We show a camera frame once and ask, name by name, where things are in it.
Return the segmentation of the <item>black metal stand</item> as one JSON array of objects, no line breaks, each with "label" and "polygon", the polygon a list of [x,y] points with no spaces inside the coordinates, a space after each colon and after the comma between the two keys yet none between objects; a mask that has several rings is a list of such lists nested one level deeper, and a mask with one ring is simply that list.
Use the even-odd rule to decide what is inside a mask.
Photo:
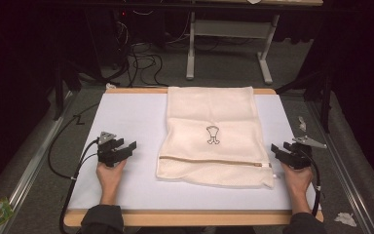
[{"label": "black metal stand", "polygon": [[68,90],[71,92],[79,92],[82,87],[75,64],[68,60],[59,60],[55,66],[55,120],[60,118],[64,110],[65,95],[63,94],[63,85],[66,85]]},{"label": "black metal stand", "polygon": [[275,89],[275,92],[278,95],[281,95],[289,90],[304,87],[305,92],[303,98],[305,101],[320,101],[319,122],[322,128],[329,133],[328,120],[333,75],[333,69],[323,68],[319,71],[314,71],[311,74],[297,78],[294,81]]}]

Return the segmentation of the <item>person's left hand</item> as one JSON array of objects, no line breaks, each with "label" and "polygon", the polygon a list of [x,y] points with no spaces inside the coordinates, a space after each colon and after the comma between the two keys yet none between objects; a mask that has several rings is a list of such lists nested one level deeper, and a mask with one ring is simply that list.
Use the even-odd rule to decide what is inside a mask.
[{"label": "person's left hand", "polygon": [[96,175],[104,196],[113,196],[117,193],[126,163],[127,161],[124,160],[114,168],[110,168],[103,163],[97,165]]}]

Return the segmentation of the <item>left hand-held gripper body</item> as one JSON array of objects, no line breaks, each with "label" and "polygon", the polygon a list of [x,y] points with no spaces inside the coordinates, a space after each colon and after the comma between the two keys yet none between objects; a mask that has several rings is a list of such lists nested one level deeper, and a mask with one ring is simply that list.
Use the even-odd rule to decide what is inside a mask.
[{"label": "left hand-held gripper body", "polygon": [[131,156],[129,153],[122,153],[120,151],[121,148],[125,148],[124,145],[114,148],[112,145],[114,139],[116,139],[114,134],[102,132],[97,143],[98,161],[110,168],[114,168],[117,163]]}]

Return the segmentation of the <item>person's right hand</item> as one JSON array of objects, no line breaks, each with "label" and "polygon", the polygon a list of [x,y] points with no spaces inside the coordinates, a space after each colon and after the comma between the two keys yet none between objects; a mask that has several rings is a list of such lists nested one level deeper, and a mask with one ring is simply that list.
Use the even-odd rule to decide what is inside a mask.
[{"label": "person's right hand", "polygon": [[300,170],[291,169],[284,163],[281,163],[285,174],[285,182],[291,196],[305,196],[307,189],[313,179],[311,168]]}]

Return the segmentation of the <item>crumpled white tissue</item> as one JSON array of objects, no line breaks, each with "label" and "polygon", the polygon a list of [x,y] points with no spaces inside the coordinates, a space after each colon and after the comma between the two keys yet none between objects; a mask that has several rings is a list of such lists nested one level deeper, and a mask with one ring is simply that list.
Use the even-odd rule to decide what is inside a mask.
[{"label": "crumpled white tissue", "polygon": [[356,227],[355,220],[353,219],[352,214],[348,213],[338,213],[337,216],[334,218],[335,221],[341,222],[343,224],[349,225],[351,227]]}]

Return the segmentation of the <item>metal floor rail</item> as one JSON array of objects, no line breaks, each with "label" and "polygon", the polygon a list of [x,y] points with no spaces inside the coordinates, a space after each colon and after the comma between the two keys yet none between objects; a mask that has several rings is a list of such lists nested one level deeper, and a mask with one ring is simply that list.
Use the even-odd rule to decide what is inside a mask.
[{"label": "metal floor rail", "polygon": [[32,130],[0,175],[0,198],[6,197],[13,216],[0,225],[0,234],[59,234],[58,219],[68,181],[47,165],[47,151],[67,121],[77,94],[68,92],[64,112],[55,119],[56,106]]},{"label": "metal floor rail", "polygon": [[363,234],[374,234],[374,170],[364,156],[345,115],[336,102],[330,110],[329,132],[319,120],[319,109],[307,102],[320,133],[328,145],[333,168]]}]

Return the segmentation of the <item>white table mat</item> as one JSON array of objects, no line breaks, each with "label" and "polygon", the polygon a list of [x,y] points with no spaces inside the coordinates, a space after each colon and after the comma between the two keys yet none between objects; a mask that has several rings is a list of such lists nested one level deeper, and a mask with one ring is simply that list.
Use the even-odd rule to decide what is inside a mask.
[{"label": "white table mat", "polygon": [[[167,95],[104,94],[87,143],[101,132],[123,138],[137,147],[124,168],[117,204],[125,211],[288,211],[290,200],[279,160],[271,144],[282,148],[294,138],[278,95],[255,95],[266,150],[273,167],[275,187],[222,188],[156,177],[159,149],[167,136]],[[80,169],[69,210],[86,210],[99,203],[97,157]]]}]

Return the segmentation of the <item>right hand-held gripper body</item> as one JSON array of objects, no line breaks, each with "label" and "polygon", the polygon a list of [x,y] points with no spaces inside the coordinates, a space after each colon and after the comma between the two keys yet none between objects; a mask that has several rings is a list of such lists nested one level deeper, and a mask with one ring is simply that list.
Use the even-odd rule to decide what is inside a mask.
[{"label": "right hand-held gripper body", "polygon": [[308,136],[295,137],[288,145],[291,155],[297,159],[297,164],[292,169],[299,170],[310,167],[313,163],[313,148],[326,149],[325,143],[318,142]]}]

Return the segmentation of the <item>cream mesh laundry bag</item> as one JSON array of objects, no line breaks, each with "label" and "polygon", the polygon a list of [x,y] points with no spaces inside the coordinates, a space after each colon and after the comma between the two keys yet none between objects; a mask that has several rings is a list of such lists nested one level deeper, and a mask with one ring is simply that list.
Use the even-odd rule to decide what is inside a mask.
[{"label": "cream mesh laundry bag", "polygon": [[239,188],[275,186],[253,89],[168,89],[156,176]]}]

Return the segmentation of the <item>white metal desk frame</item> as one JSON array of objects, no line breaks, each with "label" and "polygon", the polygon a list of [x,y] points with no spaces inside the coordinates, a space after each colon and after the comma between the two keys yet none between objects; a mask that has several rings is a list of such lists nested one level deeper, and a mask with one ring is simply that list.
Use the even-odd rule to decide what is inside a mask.
[{"label": "white metal desk frame", "polygon": [[191,13],[186,79],[193,80],[195,77],[195,38],[197,36],[263,39],[264,50],[256,54],[257,61],[264,83],[272,85],[273,78],[267,63],[267,55],[276,33],[279,19],[279,15],[273,15],[268,22],[196,19],[195,13]]}]

